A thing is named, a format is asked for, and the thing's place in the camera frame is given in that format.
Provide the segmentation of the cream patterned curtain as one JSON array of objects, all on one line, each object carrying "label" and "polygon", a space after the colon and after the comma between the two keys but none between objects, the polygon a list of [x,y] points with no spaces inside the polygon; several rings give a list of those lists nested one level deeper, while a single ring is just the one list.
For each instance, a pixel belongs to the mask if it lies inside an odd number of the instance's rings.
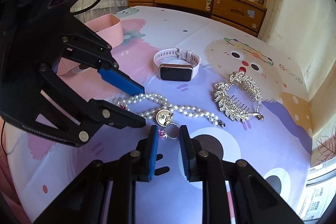
[{"label": "cream patterned curtain", "polygon": [[259,38],[300,68],[312,115],[312,166],[335,157],[335,0],[266,0]]}]

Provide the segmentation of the pink smart watch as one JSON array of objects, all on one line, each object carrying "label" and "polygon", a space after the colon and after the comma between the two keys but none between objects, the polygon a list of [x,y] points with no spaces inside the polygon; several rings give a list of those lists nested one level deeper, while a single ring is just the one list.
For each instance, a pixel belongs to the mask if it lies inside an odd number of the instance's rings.
[{"label": "pink smart watch", "polygon": [[175,47],[158,51],[153,64],[161,80],[189,82],[197,76],[201,58],[193,51]]}]

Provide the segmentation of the round gold pendant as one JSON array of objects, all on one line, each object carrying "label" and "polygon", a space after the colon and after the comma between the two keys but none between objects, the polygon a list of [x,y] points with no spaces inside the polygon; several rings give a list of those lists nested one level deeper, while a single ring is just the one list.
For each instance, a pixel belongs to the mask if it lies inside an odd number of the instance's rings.
[{"label": "round gold pendant", "polygon": [[167,109],[161,109],[157,112],[155,120],[157,124],[162,127],[166,127],[173,121],[174,113]]}]

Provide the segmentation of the silver ring pink stone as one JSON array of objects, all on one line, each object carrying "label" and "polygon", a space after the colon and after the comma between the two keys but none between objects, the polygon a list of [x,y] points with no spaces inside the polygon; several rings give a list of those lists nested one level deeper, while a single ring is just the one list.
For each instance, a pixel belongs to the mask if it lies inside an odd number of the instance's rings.
[{"label": "silver ring pink stone", "polygon": [[158,135],[162,139],[177,139],[179,137],[179,125],[171,123],[167,125],[163,130],[159,130]]}]

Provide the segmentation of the cartoon printed tablecloth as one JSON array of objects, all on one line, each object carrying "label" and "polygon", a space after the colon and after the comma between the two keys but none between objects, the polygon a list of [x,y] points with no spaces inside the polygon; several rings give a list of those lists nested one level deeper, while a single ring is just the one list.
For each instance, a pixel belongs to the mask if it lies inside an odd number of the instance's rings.
[{"label": "cartoon printed tablecloth", "polygon": [[[312,150],[311,114],[299,66],[274,47],[225,24],[168,9],[135,7],[117,14],[124,40],[112,55],[120,68],[174,107],[173,122],[217,157],[245,159],[292,207],[298,206]],[[189,82],[163,81],[154,55],[164,49],[191,50],[201,57]],[[221,113],[214,83],[243,71],[259,85],[260,113],[242,123]],[[34,221],[93,160],[109,162],[135,149],[149,128],[102,127],[80,148],[39,138],[5,124],[10,173],[30,221]]]}]

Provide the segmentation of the gold leaf hair comb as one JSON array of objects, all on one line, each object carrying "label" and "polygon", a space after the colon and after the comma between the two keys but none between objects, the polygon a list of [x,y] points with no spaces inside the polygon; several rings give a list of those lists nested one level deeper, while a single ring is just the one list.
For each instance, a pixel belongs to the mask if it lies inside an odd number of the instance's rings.
[{"label": "gold leaf hair comb", "polygon": [[232,121],[264,119],[260,113],[263,101],[260,87],[243,71],[232,72],[226,82],[214,83],[213,97],[219,111]]}]

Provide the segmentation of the pink jewelry box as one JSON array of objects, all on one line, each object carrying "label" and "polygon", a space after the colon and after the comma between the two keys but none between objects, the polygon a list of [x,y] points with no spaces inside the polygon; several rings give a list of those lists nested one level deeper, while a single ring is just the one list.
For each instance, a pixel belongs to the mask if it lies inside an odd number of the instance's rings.
[{"label": "pink jewelry box", "polygon": [[[119,46],[123,42],[123,30],[121,20],[113,14],[99,16],[96,19],[86,22],[85,25],[103,38],[112,48]],[[88,66],[61,58],[57,75],[63,76],[70,71],[81,73],[88,69]]]}]

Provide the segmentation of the wooden desk with drawers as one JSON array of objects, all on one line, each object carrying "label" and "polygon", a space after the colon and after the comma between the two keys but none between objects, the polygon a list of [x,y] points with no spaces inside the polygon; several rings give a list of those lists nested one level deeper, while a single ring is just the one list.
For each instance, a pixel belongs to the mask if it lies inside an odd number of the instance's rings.
[{"label": "wooden desk with drawers", "polygon": [[127,0],[128,6],[150,6],[211,18],[258,36],[266,8],[250,0]]}]

